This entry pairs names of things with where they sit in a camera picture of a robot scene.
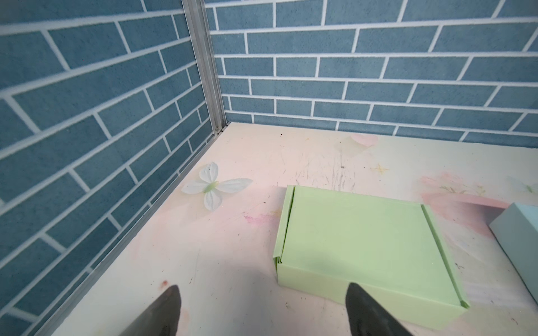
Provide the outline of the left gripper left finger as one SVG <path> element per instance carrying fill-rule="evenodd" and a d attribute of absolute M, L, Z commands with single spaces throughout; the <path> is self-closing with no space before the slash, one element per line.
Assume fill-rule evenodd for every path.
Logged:
<path fill-rule="evenodd" d="M 182 299 L 178 285 L 167 288 L 120 336 L 164 336 L 177 334 Z"/>

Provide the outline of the light blue paper box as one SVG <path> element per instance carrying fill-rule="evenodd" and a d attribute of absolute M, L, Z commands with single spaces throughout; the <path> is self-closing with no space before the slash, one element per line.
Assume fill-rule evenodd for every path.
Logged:
<path fill-rule="evenodd" d="M 537 207 L 513 203 L 489 227 L 537 302 Z"/>

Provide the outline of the light green paper box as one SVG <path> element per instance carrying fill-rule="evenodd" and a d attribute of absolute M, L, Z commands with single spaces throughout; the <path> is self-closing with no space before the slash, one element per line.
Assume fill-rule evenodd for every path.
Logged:
<path fill-rule="evenodd" d="M 396 319 L 441 330 L 469 309 L 430 207 L 289 186 L 273 252 L 283 287 L 344 303 L 357 284 Z"/>

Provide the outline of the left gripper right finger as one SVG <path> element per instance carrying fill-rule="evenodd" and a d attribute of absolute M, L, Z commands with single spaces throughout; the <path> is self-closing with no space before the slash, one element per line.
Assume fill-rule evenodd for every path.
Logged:
<path fill-rule="evenodd" d="M 360 285 L 350 283 L 345 296 L 350 332 L 353 336 L 412 336 Z"/>

